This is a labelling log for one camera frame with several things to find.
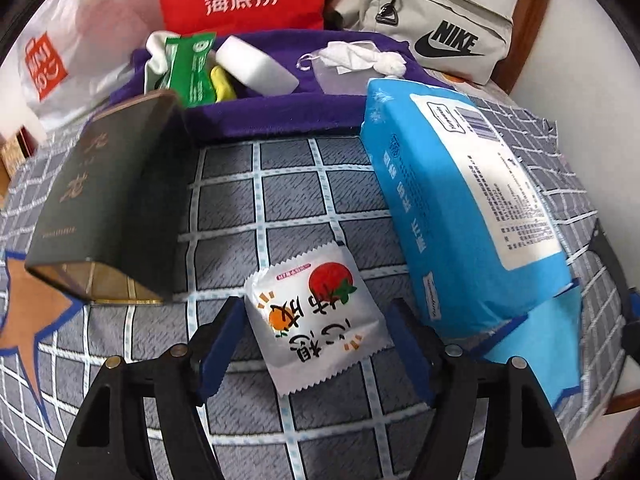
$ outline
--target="beige bag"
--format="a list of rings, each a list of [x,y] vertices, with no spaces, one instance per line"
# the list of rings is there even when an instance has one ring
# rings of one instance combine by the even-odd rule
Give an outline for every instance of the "beige bag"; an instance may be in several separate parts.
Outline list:
[[[327,0],[325,18],[338,28],[380,32],[408,41],[418,62],[480,84],[505,58],[506,17],[468,0]]]

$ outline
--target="blue gripper pad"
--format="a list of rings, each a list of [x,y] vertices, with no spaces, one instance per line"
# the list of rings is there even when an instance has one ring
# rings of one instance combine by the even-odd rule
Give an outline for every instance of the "blue gripper pad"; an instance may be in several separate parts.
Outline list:
[[[400,354],[404,370],[414,385],[415,393],[428,405],[433,406],[436,396],[429,386],[431,363],[422,353],[414,334],[405,324],[398,310],[399,301],[393,300],[384,310],[386,327]]]
[[[233,302],[232,306],[229,310],[225,310],[229,301]],[[242,334],[244,334],[245,323],[244,300],[242,298],[226,300],[222,310],[213,321],[217,335],[211,345],[211,350],[200,364],[202,384],[198,394],[202,400],[208,399],[218,392],[231,356],[234,354]]]

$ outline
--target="snack packet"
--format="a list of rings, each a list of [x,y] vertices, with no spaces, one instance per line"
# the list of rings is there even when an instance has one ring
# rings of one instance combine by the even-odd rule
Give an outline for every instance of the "snack packet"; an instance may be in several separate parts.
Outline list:
[[[281,395],[321,383],[392,344],[353,256],[335,242],[252,274],[244,294]]]
[[[166,39],[164,49],[169,70],[160,88],[177,91],[187,108],[216,102],[216,91],[209,77],[210,67],[207,67],[207,56],[215,39],[215,32]]]

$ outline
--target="purple cloth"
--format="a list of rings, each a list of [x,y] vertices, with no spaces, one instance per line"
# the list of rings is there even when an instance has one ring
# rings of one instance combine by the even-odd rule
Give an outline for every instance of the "purple cloth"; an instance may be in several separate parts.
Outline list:
[[[224,139],[360,128],[366,97],[325,95],[313,70],[303,72],[296,68],[301,56],[326,47],[329,41],[373,41],[382,52],[398,52],[404,57],[405,79],[451,88],[424,71],[412,56],[407,42],[400,43],[375,32],[271,30],[239,34],[238,37],[273,57],[300,80],[300,86],[290,95],[263,97],[234,82],[238,100],[188,108],[185,113],[187,128],[199,145]],[[225,40],[226,37],[218,38],[214,48],[219,48]],[[149,58],[145,49],[134,51],[135,74],[131,81],[111,94],[110,104],[142,94],[144,67]]]

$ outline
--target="green snack wrapper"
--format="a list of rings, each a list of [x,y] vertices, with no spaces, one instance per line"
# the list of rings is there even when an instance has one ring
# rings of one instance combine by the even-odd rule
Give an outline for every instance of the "green snack wrapper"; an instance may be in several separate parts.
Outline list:
[[[216,91],[209,78],[207,54],[216,39],[215,32],[167,38],[165,52],[169,70],[160,88],[178,92],[182,104],[191,108],[216,102]]]

